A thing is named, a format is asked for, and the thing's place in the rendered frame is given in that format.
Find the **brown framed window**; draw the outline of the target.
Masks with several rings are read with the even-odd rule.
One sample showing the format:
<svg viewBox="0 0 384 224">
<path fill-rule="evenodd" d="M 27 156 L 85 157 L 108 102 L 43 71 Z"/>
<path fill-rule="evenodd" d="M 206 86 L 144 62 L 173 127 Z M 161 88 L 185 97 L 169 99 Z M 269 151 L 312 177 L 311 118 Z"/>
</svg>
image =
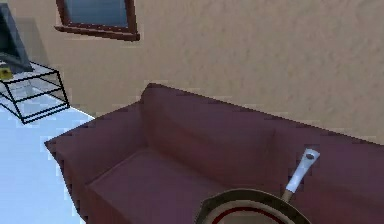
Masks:
<svg viewBox="0 0 384 224">
<path fill-rule="evenodd" d="M 56 0 L 60 32 L 139 41 L 134 0 Z"/>
</svg>

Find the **black framed glass table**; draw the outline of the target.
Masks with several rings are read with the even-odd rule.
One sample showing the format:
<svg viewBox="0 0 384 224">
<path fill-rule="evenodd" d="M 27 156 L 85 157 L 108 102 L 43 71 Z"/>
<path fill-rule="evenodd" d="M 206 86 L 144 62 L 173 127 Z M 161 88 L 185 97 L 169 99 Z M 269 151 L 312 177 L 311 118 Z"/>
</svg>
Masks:
<svg viewBox="0 0 384 224">
<path fill-rule="evenodd" d="M 0 80 L 0 108 L 28 124 L 70 107 L 58 70 L 32 63 L 31 72 Z"/>
</svg>

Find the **pan with white handle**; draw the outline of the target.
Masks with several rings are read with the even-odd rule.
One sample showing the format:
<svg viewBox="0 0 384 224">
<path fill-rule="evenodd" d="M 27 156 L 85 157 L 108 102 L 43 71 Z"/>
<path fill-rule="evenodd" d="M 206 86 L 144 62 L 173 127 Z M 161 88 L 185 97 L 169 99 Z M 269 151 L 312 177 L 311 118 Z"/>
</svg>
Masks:
<svg viewBox="0 0 384 224">
<path fill-rule="evenodd" d="M 254 189 L 231 189 L 203 201 L 195 224 L 312 224 L 290 204 L 320 153 L 306 148 L 281 197 Z"/>
</svg>

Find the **dark red sofa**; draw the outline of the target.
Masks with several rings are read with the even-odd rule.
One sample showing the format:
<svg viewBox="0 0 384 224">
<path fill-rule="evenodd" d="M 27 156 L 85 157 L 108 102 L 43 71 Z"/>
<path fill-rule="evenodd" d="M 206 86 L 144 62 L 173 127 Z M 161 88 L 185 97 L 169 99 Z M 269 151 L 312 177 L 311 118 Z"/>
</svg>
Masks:
<svg viewBox="0 0 384 224">
<path fill-rule="evenodd" d="M 295 207 L 312 224 L 384 224 L 384 146 L 160 84 L 46 146 L 86 224 L 194 224 L 219 192 L 280 195 L 310 147 Z"/>
</svg>

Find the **black television set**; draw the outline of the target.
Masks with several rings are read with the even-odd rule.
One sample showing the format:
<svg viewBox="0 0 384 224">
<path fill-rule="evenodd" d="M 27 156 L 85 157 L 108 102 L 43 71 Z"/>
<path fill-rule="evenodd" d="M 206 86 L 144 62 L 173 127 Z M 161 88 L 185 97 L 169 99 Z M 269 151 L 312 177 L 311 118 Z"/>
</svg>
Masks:
<svg viewBox="0 0 384 224">
<path fill-rule="evenodd" d="M 4 61 L 13 73 L 33 71 L 7 3 L 0 3 L 0 61 Z"/>
</svg>

